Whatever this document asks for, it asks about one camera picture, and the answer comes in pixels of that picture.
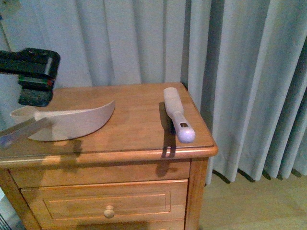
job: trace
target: white handheld device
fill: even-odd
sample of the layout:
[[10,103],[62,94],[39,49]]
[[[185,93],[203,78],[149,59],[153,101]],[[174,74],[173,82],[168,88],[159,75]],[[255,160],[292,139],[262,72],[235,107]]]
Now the white handheld device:
[[181,143],[192,143],[195,131],[184,117],[184,110],[176,88],[169,87],[163,90],[164,103],[167,115],[172,119],[177,137]]

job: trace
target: wooden drawer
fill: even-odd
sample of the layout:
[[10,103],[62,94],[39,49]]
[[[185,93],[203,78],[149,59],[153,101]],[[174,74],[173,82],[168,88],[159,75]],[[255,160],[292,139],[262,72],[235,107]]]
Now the wooden drawer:
[[[21,192],[42,228],[183,219],[188,180],[27,188]],[[115,215],[104,211],[113,206]]]
[[44,230],[184,230],[184,219],[161,222],[113,223],[87,226],[69,226]]

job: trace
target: nightstand leg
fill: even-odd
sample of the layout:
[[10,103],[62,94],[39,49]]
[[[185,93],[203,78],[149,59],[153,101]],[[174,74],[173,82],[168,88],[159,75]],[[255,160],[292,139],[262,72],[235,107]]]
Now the nightstand leg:
[[191,159],[185,230],[198,230],[208,158]]
[[17,215],[22,220],[26,229],[40,230],[40,226],[38,225],[30,208],[20,193],[15,181],[12,179],[9,170],[7,169],[0,169],[0,187],[6,195],[7,199],[12,204]]

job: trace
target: light blue curtain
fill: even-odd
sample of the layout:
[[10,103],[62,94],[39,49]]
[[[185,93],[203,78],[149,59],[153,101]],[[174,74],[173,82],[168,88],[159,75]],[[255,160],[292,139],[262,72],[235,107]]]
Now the light blue curtain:
[[[56,87],[184,82],[219,146],[208,184],[212,169],[229,181],[238,169],[254,180],[263,170],[307,173],[307,1],[20,4],[3,16],[10,47],[1,48],[57,51]],[[0,81],[0,122],[10,126],[19,88],[14,77]]]

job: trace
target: white plastic scoop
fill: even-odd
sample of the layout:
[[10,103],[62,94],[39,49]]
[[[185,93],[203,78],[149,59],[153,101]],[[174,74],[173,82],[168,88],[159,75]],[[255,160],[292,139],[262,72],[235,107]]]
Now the white plastic scoop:
[[79,138],[100,129],[112,116],[115,102],[84,110],[41,112],[25,106],[10,113],[17,125],[0,132],[0,147],[7,148],[20,138],[57,141]]

